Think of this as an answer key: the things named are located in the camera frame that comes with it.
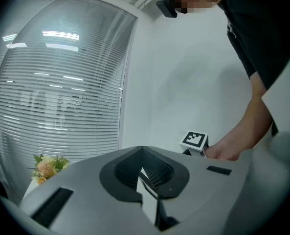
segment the black t-shirt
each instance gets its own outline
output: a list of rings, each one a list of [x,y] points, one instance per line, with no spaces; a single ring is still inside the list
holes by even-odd
[[[218,6],[248,77],[257,72],[269,89],[290,59],[290,0],[222,0]]]

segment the person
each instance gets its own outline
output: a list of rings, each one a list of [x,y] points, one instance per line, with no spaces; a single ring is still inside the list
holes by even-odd
[[[290,59],[290,0],[171,1],[182,13],[217,4],[227,16],[227,35],[250,79],[252,97],[240,122],[205,152],[209,158],[237,160],[273,122],[262,96]]]

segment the horizontal blinds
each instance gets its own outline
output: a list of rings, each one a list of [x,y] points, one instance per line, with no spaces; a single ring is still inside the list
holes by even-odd
[[[71,161],[118,149],[135,17],[96,0],[56,0],[22,30],[0,71],[0,156]]]
[[[2,28],[0,30],[0,66],[8,50],[6,45],[12,43],[31,18],[51,1],[53,0],[25,0],[11,6],[11,10],[0,23]]]

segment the black rectangular slot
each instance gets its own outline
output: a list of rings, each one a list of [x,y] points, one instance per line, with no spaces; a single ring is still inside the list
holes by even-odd
[[[229,175],[231,172],[232,172],[232,170],[230,170],[230,169],[225,169],[225,168],[221,168],[221,167],[216,167],[216,166],[209,166],[208,168],[207,168],[207,170],[211,170],[211,171],[214,171],[214,172],[217,172],[217,173],[220,173],[220,174],[224,174],[224,175]]]
[[[72,190],[59,188],[52,196],[32,215],[37,223],[48,228],[62,207],[73,194]]]

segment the white wall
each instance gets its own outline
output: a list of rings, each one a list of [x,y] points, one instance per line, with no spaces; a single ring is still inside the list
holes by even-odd
[[[124,79],[120,148],[146,145],[151,123],[151,41],[153,21],[124,0],[101,0],[137,17]]]
[[[218,7],[155,21],[151,145],[181,152],[187,130],[213,145],[242,118],[250,81],[226,25]]]

